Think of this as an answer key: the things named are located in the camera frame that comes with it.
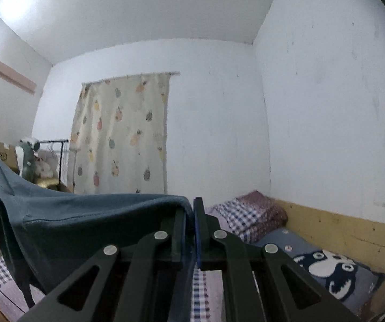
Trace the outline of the dark teal shirt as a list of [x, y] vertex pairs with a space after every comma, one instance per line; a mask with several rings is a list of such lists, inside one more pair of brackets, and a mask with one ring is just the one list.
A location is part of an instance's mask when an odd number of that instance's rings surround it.
[[152, 231], [168, 230], [177, 211], [193, 216], [184, 196], [53, 191], [0, 160], [0, 249], [29, 308], [32, 287], [48, 294], [105, 246], [132, 246]]

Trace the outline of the black clothes rack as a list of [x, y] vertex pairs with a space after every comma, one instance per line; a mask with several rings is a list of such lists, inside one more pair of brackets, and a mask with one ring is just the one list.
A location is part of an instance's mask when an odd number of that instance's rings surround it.
[[68, 139], [40, 141], [40, 150], [37, 155], [50, 167], [53, 178], [57, 179], [58, 190], [67, 182], [69, 147]]

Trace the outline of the folded plaid quilt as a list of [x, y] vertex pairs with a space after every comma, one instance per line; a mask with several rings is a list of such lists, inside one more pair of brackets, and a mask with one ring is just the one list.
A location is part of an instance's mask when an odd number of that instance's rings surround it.
[[288, 221], [284, 208], [259, 191], [208, 207], [205, 211], [219, 220], [221, 229], [246, 243], [256, 243]]

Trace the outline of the blue cartoon pillow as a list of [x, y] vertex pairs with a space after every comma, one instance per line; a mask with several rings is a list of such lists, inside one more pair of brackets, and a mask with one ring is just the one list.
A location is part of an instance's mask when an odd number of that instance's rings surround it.
[[263, 247], [268, 243], [288, 254], [357, 316], [385, 281], [384, 273], [375, 272], [343, 254], [318, 248], [286, 228], [268, 233], [254, 245]]

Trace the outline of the wooden headboard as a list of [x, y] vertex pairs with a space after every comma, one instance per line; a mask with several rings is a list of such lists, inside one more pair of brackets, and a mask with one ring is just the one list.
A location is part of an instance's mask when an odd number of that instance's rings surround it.
[[[280, 199], [288, 215], [287, 227], [319, 248], [344, 254], [385, 273], [385, 223], [349, 217]], [[370, 302], [370, 311], [385, 308], [385, 281]]]

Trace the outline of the plaid bed sheet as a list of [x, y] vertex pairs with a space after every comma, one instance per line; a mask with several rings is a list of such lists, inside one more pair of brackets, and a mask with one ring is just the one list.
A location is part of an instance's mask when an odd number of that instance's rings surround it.
[[[192, 277], [190, 321], [225, 321], [221, 273], [195, 268]], [[0, 257], [0, 311], [8, 321], [17, 321], [29, 310], [24, 295]]]

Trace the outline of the pineapple print curtain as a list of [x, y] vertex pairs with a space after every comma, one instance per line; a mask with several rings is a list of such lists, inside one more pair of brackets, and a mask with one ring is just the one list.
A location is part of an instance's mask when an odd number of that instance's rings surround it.
[[82, 86], [70, 137], [73, 193], [167, 191], [170, 73], [138, 74]]

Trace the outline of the cardboard box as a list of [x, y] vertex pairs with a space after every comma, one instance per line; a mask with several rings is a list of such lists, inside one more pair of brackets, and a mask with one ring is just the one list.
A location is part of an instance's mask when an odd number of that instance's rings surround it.
[[15, 173], [19, 173], [16, 149], [13, 145], [0, 142], [0, 160], [4, 162]]

